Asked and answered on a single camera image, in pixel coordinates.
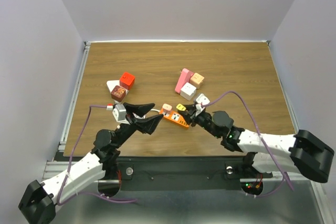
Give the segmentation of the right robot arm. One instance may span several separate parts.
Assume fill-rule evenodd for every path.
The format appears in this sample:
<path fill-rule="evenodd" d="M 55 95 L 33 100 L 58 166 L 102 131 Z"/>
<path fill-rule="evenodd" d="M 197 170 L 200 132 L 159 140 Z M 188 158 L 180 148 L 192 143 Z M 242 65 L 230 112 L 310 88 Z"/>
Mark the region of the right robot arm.
<path fill-rule="evenodd" d="M 231 152 L 246 153 L 241 170 L 248 177 L 278 170 L 319 183 L 329 179 L 334 150 L 307 130 L 289 135 L 253 132 L 234 126 L 225 111 L 210 114 L 201 104 L 179 104 L 176 108 L 188 125 L 199 125 Z"/>

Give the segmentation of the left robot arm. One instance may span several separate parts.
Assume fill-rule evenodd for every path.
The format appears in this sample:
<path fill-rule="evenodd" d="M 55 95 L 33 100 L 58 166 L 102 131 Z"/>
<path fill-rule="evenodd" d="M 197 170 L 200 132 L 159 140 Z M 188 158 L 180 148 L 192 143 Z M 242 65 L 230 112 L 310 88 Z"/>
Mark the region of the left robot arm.
<path fill-rule="evenodd" d="M 119 148 L 136 132 L 151 135 L 163 119 L 162 114 L 146 117 L 154 103 L 134 105 L 129 103 L 107 104 L 103 109 L 111 111 L 118 126 L 115 130 L 99 130 L 93 149 L 80 161 L 73 163 L 58 175 L 38 182 L 31 182 L 18 205 L 29 223 L 50 223 L 58 209 L 78 195 L 96 180 L 121 176 L 117 158 Z"/>

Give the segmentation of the pink cube socket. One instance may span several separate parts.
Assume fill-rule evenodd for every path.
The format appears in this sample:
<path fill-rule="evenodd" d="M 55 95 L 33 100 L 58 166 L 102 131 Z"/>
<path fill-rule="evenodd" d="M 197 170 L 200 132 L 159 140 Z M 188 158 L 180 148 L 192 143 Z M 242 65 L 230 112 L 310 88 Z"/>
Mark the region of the pink cube socket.
<path fill-rule="evenodd" d="M 164 116 L 169 116 L 172 112 L 172 106 L 170 104 L 163 104 L 162 105 L 162 112 L 164 114 Z"/>

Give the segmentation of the pink triangular socket adapter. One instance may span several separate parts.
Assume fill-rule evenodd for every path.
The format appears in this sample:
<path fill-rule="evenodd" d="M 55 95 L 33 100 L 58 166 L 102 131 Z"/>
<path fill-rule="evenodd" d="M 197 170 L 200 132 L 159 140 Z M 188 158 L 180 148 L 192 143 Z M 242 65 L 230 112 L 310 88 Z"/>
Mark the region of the pink triangular socket adapter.
<path fill-rule="evenodd" d="M 194 72 L 186 69 L 186 68 L 183 68 L 181 73 L 180 73 L 180 76 L 179 76 L 179 79 L 177 81 L 177 84 L 175 86 L 175 92 L 180 94 L 181 93 L 181 89 L 182 87 L 188 83 L 191 79 L 191 77 L 193 76 Z"/>

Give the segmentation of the white cube socket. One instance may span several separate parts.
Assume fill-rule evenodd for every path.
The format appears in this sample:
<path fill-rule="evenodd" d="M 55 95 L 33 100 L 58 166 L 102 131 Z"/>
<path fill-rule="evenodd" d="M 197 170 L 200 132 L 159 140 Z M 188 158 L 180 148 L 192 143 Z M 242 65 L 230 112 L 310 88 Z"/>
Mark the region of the white cube socket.
<path fill-rule="evenodd" d="M 187 82 L 185 85 L 182 86 L 180 90 L 180 96 L 190 101 L 195 95 L 196 91 L 197 88 L 192 84 L 190 84 L 189 82 Z"/>

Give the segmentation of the orange power strip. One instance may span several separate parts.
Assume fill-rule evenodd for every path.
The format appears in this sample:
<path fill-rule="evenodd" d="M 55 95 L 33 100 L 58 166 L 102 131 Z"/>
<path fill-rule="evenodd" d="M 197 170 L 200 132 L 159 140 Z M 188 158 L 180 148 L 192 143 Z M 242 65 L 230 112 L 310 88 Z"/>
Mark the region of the orange power strip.
<path fill-rule="evenodd" d="M 160 110 L 159 112 L 160 114 L 163 114 L 163 118 L 171 123 L 173 123 L 174 125 L 178 125 L 184 129 L 188 129 L 189 125 L 186 123 L 186 121 L 184 120 L 184 118 L 177 113 L 176 111 L 170 111 L 169 113 L 166 113 L 163 111 L 163 109 Z"/>

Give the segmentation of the yellow green cube socket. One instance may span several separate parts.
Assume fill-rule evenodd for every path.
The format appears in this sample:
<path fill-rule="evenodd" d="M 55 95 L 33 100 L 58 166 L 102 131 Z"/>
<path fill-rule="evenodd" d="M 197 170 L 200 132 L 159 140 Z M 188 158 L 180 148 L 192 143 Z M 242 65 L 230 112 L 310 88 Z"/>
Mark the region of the yellow green cube socket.
<path fill-rule="evenodd" d="M 178 110 L 178 111 L 185 111 L 186 110 L 186 107 L 184 106 L 184 105 L 182 105 L 182 104 L 178 104 L 177 106 L 176 106 L 176 109 Z"/>

